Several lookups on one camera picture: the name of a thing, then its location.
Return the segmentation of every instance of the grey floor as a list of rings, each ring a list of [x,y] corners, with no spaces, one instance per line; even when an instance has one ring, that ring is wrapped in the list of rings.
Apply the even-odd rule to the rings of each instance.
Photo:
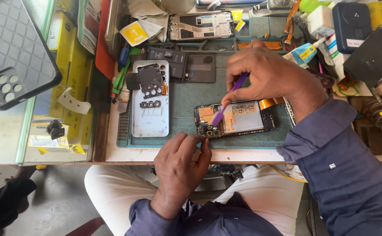
[[[91,219],[99,217],[86,193],[83,178],[88,165],[49,165],[36,171],[32,180],[37,190],[28,196],[30,206],[5,229],[5,236],[64,236]],[[0,165],[0,187],[3,179],[15,175],[17,169]],[[309,210],[304,191],[296,222],[296,236],[309,236],[305,217]],[[112,236],[106,225],[93,236]]]

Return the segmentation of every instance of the navy blue shirt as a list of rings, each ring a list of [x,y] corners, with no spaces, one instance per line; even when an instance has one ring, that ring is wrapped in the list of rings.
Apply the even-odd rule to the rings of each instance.
[[[277,151],[299,166],[330,235],[382,235],[382,164],[351,128],[355,116],[347,102],[330,99],[289,131]],[[130,207],[130,223],[127,236],[282,235],[238,193],[226,204],[188,203],[173,220],[140,199]]]

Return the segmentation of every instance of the purple plastic spudger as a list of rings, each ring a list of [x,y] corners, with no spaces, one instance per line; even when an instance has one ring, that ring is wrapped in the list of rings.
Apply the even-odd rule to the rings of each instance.
[[[242,84],[245,81],[246,77],[248,77],[248,76],[249,76],[248,72],[243,72],[240,75],[240,77],[238,78],[238,80],[236,81],[235,85],[233,86],[233,88],[230,91],[234,91],[236,89],[240,89],[242,87]],[[215,117],[212,119],[212,125],[213,126],[216,126],[216,125],[218,125],[220,123],[220,121],[223,118],[223,112],[225,111],[225,108],[226,107],[222,106],[220,111],[216,113]]]

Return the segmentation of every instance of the glue tube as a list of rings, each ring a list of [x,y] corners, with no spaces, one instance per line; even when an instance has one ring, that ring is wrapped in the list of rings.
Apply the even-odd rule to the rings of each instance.
[[[325,41],[325,38],[321,38],[316,41],[314,44],[305,43],[304,45],[293,49],[293,51],[284,55],[283,57],[289,61],[293,61],[298,64],[303,69],[309,68],[307,63],[309,63],[312,58],[316,55],[317,47]]]

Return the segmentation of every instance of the smartphone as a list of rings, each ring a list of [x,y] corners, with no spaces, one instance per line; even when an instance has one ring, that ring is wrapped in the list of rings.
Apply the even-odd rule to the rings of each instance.
[[[253,134],[275,129],[271,108],[260,109],[260,100],[233,102],[225,108],[223,119],[217,126],[211,121],[220,111],[221,104],[194,108],[197,133],[210,139]]]
[[[232,13],[227,10],[169,16],[169,40],[225,39],[235,35]]]

